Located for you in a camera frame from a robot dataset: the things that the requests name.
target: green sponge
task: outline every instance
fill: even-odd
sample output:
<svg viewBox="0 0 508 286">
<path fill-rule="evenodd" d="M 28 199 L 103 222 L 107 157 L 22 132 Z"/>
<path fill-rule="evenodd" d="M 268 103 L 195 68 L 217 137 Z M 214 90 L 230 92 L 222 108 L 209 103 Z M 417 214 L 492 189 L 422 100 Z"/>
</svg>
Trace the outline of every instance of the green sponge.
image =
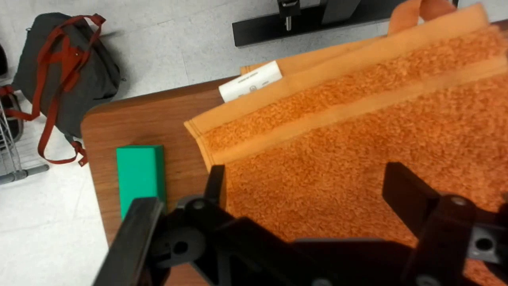
<svg viewBox="0 0 508 286">
<path fill-rule="evenodd" d="M 120 218 L 131 200 L 158 197 L 165 202 L 163 146 L 122 146 L 115 149 Z"/>
</svg>

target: gray backpack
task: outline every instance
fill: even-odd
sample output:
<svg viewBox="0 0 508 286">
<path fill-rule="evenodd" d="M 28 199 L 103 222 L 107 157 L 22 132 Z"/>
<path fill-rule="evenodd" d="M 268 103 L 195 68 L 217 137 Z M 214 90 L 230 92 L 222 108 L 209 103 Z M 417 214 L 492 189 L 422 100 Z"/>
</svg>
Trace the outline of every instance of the gray backpack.
<svg viewBox="0 0 508 286">
<path fill-rule="evenodd" d="M 39 14 L 28 30 L 12 89 L 20 89 L 31 102 L 31 113 L 11 111 L 9 116 L 31 121 L 39 113 L 45 114 L 38 143 L 38 154 L 44 159 L 52 127 L 65 133 L 76 151 L 74 157 L 45 159 L 47 162 L 66 164 L 80 154 L 79 164 L 84 165 L 85 151 L 74 140 L 80 138 L 80 121 L 92 106 L 109 102 L 117 92 L 119 68 L 99 43 L 103 22 L 98 14 L 69 17 L 49 13 Z"/>
</svg>

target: tile floor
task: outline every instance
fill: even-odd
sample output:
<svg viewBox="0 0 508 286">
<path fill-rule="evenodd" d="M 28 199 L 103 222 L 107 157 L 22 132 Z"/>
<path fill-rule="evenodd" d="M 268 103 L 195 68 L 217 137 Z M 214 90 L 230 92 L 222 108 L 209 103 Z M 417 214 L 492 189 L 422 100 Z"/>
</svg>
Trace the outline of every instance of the tile floor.
<svg viewBox="0 0 508 286">
<path fill-rule="evenodd" d="M 490 19 L 508 17 L 506 0 L 484 0 Z M 363 24 L 295 38 L 234 48 L 230 24 L 276 11 L 274 0 L 3 0 L 0 43 L 7 52 L 9 83 L 23 32 L 41 13 L 99 13 L 104 41 L 123 71 L 117 100 L 236 75 L 238 68 L 328 44 L 376 36 L 385 24 Z M 33 152 L 42 121 L 26 124 L 18 146 L 23 164 Z M 69 152 L 53 135 L 49 156 Z M 106 240 L 88 167 L 57 165 L 23 181 L 0 186 L 0 284 L 90 284 L 106 253 Z"/>
</svg>

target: wooden table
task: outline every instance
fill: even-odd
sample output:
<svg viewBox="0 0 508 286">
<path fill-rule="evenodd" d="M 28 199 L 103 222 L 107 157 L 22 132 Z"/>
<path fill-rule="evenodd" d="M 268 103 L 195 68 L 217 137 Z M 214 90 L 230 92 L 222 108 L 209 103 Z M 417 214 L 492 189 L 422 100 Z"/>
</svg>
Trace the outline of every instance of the wooden table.
<svg viewBox="0 0 508 286">
<path fill-rule="evenodd" d="M 165 183 L 169 208 L 192 194 L 203 194 L 207 178 L 196 143 L 182 122 L 222 103 L 217 86 L 228 79 L 203 83 L 152 95 L 114 102 L 92 110 L 82 122 L 96 200 L 107 243 L 119 226 L 115 179 L 117 146 L 165 146 Z M 188 267 L 171 272 L 169 284 L 203 284 Z"/>
</svg>

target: white label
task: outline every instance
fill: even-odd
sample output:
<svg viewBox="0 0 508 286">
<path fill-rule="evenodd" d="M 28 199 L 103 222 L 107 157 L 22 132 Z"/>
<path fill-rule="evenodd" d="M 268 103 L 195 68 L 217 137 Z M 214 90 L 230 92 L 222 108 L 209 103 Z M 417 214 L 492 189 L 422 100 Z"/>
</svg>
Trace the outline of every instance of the white label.
<svg viewBox="0 0 508 286">
<path fill-rule="evenodd" d="M 280 78 L 282 75 L 279 65 L 272 60 L 263 67 L 252 70 L 250 73 L 246 73 L 239 78 L 234 78 L 233 81 L 219 86 L 219 92 L 223 102 L 231 102 L 238 97 L 261 89 Z"/>
</svg>

